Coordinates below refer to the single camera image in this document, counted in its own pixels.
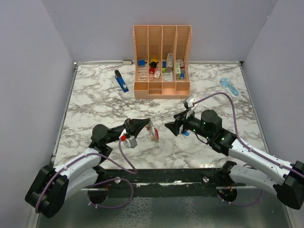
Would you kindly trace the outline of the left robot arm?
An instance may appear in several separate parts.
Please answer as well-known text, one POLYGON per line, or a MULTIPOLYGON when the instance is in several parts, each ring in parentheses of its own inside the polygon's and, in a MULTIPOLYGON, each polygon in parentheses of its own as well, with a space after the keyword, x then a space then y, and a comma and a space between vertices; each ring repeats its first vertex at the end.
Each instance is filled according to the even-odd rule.
POLYGON ((79 156, 56 167, 45 165, 37 173, 25 201, 36 213, 47 218, 59 212, 64 202, 84 187, 101 187, 105 176, 99 172, 99 165, 109 160, 112 148, 109 143, 124 143, 129 148, 137 145, 136 138, 141 130, 151 123, 150 118, 130 119, 114 128, 103 124, 92 130, 91 143, 79 156))

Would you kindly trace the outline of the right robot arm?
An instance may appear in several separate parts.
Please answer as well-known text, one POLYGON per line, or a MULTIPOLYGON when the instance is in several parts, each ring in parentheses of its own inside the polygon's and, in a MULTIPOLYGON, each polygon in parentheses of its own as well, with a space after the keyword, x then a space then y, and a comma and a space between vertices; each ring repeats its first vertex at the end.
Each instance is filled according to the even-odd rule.
POLYGON ((174 115, 174 121, 165 124, 175 136, 180 130, 190 130, 206 138, 216 152, 243 161, 253 170, 248 171, 237 164, 229 163, 228 169, 218 174, 219 182, 228 186, 233 182, 243 183, 270 192, 279 201, 292 209, 300 209, 304 203, 304 164, 281 160, 261 151, 236 134, 222 127, 222 119, 214 110, 205 110, 198 119, 183 111, 174 115))

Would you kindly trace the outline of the metal key holder red handle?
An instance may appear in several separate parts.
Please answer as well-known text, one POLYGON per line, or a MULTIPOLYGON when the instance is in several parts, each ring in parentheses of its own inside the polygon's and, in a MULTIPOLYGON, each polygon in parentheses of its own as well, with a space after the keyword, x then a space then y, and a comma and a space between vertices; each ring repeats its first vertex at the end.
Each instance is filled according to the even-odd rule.
POLYGON ((151 137, 151 140, 153 142, 158 142, 159 141, 159 131, 153 124, 153 121, 150 120, 149 123, 145 126, 148 135, 151 137))

